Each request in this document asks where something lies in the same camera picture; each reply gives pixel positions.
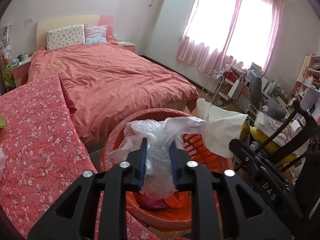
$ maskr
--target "bed frame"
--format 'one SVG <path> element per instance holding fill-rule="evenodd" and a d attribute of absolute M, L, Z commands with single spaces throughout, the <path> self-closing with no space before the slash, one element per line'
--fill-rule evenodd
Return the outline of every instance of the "bed frame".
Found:
<path fill-rule="evenodd" d="M 46 18 L 38 22 L 37 50 L 47 47 L 47 32 L 72 25 L 108 25 L 107 37 L 113 34 L 113 16 L 106 15 L 74 15 Z"/>

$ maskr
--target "white paper bag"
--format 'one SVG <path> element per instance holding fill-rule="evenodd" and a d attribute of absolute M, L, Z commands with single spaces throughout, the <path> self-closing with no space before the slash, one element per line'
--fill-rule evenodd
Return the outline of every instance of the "white paper bag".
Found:
<path fill-rule="evenodd" d="M 197 100 L 198 117 L 207 122 L 207 129 L 202 135 L 204 146 L 217 155 L 233 158 L 229 142 L 239 139 L 247 114 L 223 110 L 211 105 L 203 98 Z"/>

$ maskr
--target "laundry basket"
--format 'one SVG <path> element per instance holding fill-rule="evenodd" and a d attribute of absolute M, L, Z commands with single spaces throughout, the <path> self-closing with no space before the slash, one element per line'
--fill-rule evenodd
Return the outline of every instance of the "laundry basket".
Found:
<path fill-rule="evenodd" d="M 152 119 L 164 121 L 168 117 L 191 116 L 190 114 L 166 108 L 155 108 L 137 112 L 124 119 L 109 135 L 100 160 L 100 170 L 103 171 L 103 160 L 107 153 L 116 150 L 124 140 L 124 127 L 135 120 Z M 233 169 L 231 159 L 220 157 L 210 152 L 203 144 L 201 135 L 185 134 L 183 136 L 185 150 L 192 160 L 204 164 L 211 171 L 223 172 Z M 162 232 L 182 231 L 191 228 L 191 201 L 183 208 L 166 208 L 146 210 L 140 208 L 132 192 L 126 193 L 126 209 L 141 223 Z"/>

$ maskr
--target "floral fabric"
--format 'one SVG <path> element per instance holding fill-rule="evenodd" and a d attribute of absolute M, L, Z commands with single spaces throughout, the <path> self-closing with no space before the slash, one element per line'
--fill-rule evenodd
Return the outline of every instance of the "floral fabric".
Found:
<path fill-rule="evenodd" d="M 84 25 L 75 25 L 47 32 L 48 52 L 84 44 Z"/>
<path fill-rule="evenodd" d="M 66 99 L 70 100 L 63 93 L 58 75 L 1 96 L 0 115 L 7 121 L 7 128 L 0 131 L 0 150 L 6 158 L 0 204 L 25 238 L 83 171 L 96 172 L 71 122 Z M 129 240 L 158 240 L 126 214 Z"/>

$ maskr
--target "pink headboard section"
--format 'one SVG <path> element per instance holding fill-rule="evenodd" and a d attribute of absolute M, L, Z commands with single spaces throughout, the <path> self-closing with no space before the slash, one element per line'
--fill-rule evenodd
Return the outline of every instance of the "pink headboard section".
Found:
<path fill-rule="evenodd" d="M 108 25 L 107 37 L 113 34 L 113 16 L 100 15 L 100 20 L 97 26 Z"/>

